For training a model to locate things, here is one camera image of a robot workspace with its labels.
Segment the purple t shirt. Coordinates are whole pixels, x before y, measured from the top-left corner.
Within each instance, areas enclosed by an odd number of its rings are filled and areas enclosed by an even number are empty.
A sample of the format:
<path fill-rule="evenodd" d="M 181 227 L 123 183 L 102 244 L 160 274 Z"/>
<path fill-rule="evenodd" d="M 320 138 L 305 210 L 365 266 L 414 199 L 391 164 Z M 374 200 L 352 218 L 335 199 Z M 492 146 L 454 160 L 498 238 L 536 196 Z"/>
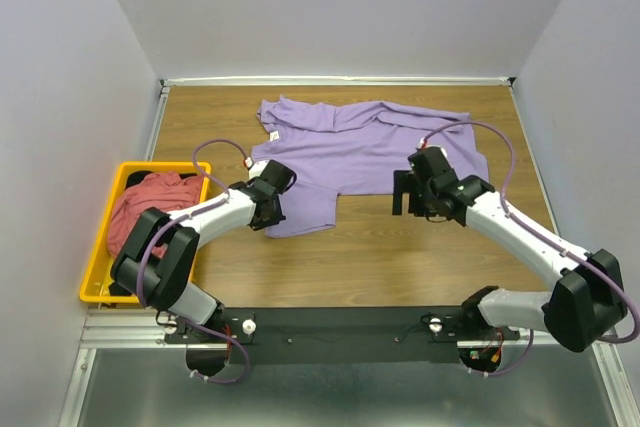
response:
<path fill-rule="evenodd" d="M 275 160 L 297 180 L 280 198 L 285 216 L 270 238 L 330 229 L 340 196 L 390 195 L 393 174 L 424 141 L 445 149 L 457 175 L 489 177 L 470 115 L 369 101 L 345 106 L 281 97 L 263 101 L 257 117 L 269 135 L 252 149 L 256 161 Z"/>

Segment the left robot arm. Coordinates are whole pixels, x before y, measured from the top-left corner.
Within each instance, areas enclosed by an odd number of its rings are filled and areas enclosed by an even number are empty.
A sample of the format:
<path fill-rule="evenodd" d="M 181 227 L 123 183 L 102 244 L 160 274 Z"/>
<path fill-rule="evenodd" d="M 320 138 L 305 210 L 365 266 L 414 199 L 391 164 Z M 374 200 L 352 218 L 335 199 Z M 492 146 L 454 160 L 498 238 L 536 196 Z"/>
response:
<path fill-rule="evenodd" d="M 234 229 L 258 231 L 284 221 L 280 197 L 296 181 L 295 172 L 285 165 L 259 161 L 246 181 L 226 187 L 211 200 L 169 213 L 145 210 L 116 256 L 111 278 L 145 307 L 223 330 L 222 302 L 189 279 L 197 251 Z"/>

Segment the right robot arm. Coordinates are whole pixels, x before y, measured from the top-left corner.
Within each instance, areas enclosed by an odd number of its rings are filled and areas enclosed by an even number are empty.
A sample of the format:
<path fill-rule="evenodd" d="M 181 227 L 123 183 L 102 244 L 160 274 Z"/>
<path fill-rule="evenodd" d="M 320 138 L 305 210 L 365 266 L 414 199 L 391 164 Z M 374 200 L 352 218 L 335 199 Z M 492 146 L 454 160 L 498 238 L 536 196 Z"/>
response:
<path fill-rule="evenodd" d="M 538 275 L 544 292 L 487 286 L 462 305 L 469 329 L 513 327 L 550 334 L 561 346 L 582 352 L 628 312 L 618 260 L 608 251 L 580 252 L 519 212 L 490 183 L 457 176 L 436 146 L 408 158 L 393 174 L 392 212 L 442 217 L 499 244 Z"/>

